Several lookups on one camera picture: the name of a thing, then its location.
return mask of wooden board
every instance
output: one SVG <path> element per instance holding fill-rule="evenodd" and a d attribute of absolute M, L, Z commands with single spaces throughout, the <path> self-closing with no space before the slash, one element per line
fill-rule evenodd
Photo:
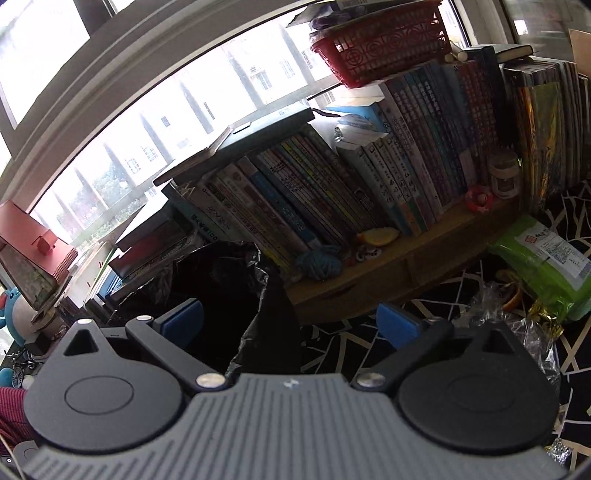
<path fill-rule="evenodd" d="M 475 260 L 518 215 L 518 199 L 499 201 L 485 215 L 456 205 L 419 237 L 398 238 L 378 258 L 337 278 L 303 280 L 287 294 L 300 323 L 308 325 L 354 317 L 380 301 L 410 299 Z"/>

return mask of blue yarn ball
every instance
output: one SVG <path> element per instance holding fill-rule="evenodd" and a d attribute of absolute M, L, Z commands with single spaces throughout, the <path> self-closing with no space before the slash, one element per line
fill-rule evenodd
<path fill-rule="evenodd" d="M 338 277 L 343 271 L 343 262 L 336 256 L 339 250 L 337 245 L 323 245 L 318 250 L 299 255 L 295 265 L 306 277 L 314 280 Z"/>
<path fill-rule="evenodd" d="M 0 370 L 0 387 L 12 387 L 12 368 L 4 367 Z"/>

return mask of maroon fabric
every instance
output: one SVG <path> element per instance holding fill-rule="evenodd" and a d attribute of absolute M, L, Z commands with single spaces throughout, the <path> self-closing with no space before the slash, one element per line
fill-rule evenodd
<path fill-rule="evenodd" d="M 33 440 L 33 430 L 27 424 L 22 407 L 25 393 L 27 391 L 22 388 L 0 387 L 0 434 L 11 449 L 21 442 Z M 0 442 L 0 455 L 7 454 Z"/>

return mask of cable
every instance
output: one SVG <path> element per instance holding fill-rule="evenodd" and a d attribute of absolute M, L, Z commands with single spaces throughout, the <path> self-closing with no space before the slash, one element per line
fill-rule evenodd
<path fill-rule="evenodd" d="M 7 444 L 7 441 L 4 439 L 4 437 L 2 436 L 2 434 L 0 433 L 0 441 L 2 442 L 2 444 L 4 445 L 4 448 L 8 451 L 8 453 L 10 454 L 10 457 L 12 458 L 12 461 L 14 462 L 14 464 L 17 466 L 17 470 L 18 470 L 18 474 L 21 476 L 22 480 L 27 480 L 25 478 L 25 474 L 23 473 L 21 466 L 18 464 L 16 457 L 13 455 L 12 450 L 10 449 L 10 447 Z"/>

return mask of plastic bag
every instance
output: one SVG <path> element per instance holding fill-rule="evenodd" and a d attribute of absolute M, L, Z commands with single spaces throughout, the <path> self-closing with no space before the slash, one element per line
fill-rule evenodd
<path fill-rule="evenodd" d="M 215 242 L 171 264 L 130 294 L 109 321 L 158 317 L 189 298 L 204 325 L 185 349 L 235 380 L 243 372 L 300 372 L 300 326 L 277 266 L 249 242 Z"/>
<path fill-rule="evenodd" d="M 529 215 L 520 217 L 490 250 L 501 256 L 548 311 L 562 322 L 591 307 L 591 262 Z"/>
<path fill-rule="evenodd" d="M 474 296 L 466 312 L 452 320 L 452 323 L 456 327 L 477 327 L 485 322 L 505 322 L 535 360 L 558 396 L 560 364 L 554 342 L 538 323 L 505 312 L 503 299 L 503 285 L 488 282 Z"/>

